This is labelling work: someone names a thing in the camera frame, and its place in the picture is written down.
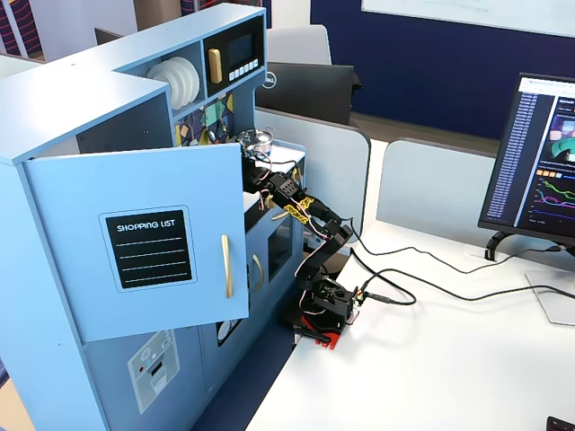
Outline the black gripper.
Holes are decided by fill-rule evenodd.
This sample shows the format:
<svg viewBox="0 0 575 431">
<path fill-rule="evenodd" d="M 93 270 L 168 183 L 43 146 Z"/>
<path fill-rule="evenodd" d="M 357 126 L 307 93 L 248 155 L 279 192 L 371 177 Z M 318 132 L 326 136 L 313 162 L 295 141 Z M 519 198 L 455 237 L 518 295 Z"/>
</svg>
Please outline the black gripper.
<svg viewBox="0 0 575 431">
<path fill-rule="evenodd" d="M 273 191 L 269 176 L 269 168 L 257 167 L 255 163 L 255 150 L 253 147 L 242 148 L 243 158 L 243 190 L 244 191 Z"/>
</svg>

